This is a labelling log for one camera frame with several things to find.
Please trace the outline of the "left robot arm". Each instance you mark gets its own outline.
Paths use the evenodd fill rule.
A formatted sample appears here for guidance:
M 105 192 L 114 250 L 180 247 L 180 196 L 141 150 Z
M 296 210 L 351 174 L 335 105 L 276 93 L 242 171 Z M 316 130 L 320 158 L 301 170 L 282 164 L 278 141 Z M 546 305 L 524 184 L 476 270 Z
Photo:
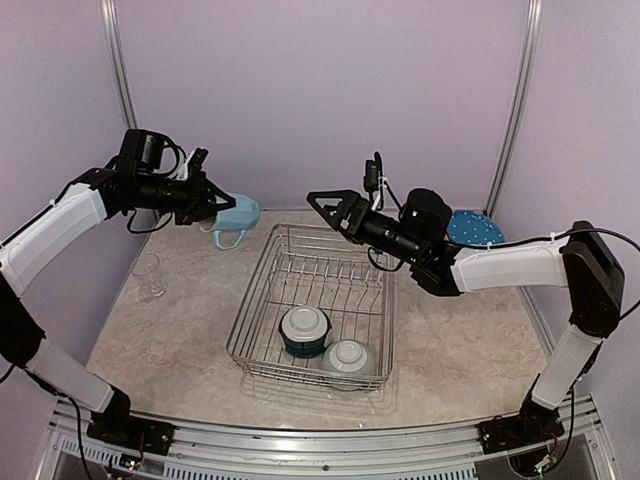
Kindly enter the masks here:
M 55 279 L 51 268 L 70 257 L 75 243 L 118 215 L 149 210 L 190 226 L 234 207 L 234 199 L 209 178 L 208 156 L 203 147 L 186 152 L 165 134 L 129 129 L 105 165 L 69 180 L 1 244 L 2 357 L 42 388 L 88 409 L 121 445 L 140 434 L 129 396 L 59 345 L 29 302 Z

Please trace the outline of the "light blue faceted mug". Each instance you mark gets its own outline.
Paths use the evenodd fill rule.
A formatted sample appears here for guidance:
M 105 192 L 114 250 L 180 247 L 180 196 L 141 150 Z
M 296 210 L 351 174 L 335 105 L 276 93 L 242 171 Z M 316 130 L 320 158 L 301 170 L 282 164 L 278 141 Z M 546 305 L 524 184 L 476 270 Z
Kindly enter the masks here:
M 235 249 L 239 246 L 246 233 L 257 226 L 261 210 L 259 203 L 244 194 L 231 193 L 235 206 L 218 213 L 216 219 L 206 219 L 198 224 L 201 232 L 212 234 L 215 246 L 222 251 Z M 235 240 L 225 245 L 221 236 L 235 234 Z

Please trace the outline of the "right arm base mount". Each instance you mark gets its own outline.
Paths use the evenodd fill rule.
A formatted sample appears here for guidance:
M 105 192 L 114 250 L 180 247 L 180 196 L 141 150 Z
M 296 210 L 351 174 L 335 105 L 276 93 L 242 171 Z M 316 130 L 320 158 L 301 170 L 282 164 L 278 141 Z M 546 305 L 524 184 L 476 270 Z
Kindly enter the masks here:
M 534 445 L 565 433 L 558 410 L 500 416 L 479 423 L 477 430 L 484 454 Z

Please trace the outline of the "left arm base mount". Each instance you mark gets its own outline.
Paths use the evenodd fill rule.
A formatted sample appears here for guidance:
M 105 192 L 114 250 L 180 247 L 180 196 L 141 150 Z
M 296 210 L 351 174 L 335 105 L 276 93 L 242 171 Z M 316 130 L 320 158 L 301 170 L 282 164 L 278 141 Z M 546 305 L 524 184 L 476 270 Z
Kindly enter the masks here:
M 113 396 L 103 412 L 91 412 L 90 438 L 138 452 L 167 456 L 175 433 L 171 423 L 135 416 L 127 396 Z

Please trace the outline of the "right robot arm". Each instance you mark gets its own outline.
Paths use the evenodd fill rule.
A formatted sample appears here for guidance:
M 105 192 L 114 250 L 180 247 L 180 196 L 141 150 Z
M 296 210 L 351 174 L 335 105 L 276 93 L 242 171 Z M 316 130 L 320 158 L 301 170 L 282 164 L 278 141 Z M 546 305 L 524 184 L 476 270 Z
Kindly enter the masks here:
M 393 219 L 353 190 L 308 193 L 309 205 L 346 240 L 408 265 L 412 279 L 438 297 L 498 288 L 527 294 L 564 289 L 571 310 L 544 369 L 519 411 L 478 424 L 484 453 L 534 445 L 564 433 L 559 407 L 595 363 L 605 339 L 630 315 L 623 307 L 625 273 L 604 241 L 608 230 L 577 221 L 550 233 L 495 246 L 451 240 L 451 208 L 434 191 L 412 190 Z

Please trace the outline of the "clear drinking glass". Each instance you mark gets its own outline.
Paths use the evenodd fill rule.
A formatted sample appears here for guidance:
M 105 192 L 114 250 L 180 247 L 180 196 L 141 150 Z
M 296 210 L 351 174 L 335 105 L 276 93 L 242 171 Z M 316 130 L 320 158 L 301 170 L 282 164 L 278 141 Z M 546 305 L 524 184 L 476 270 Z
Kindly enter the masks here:
M 167 290 L 161 260 L 155 253 L 143 253 L 136 259 L 131 275 L 138 286 L 138 295 L 144 301 L 161 297 Z

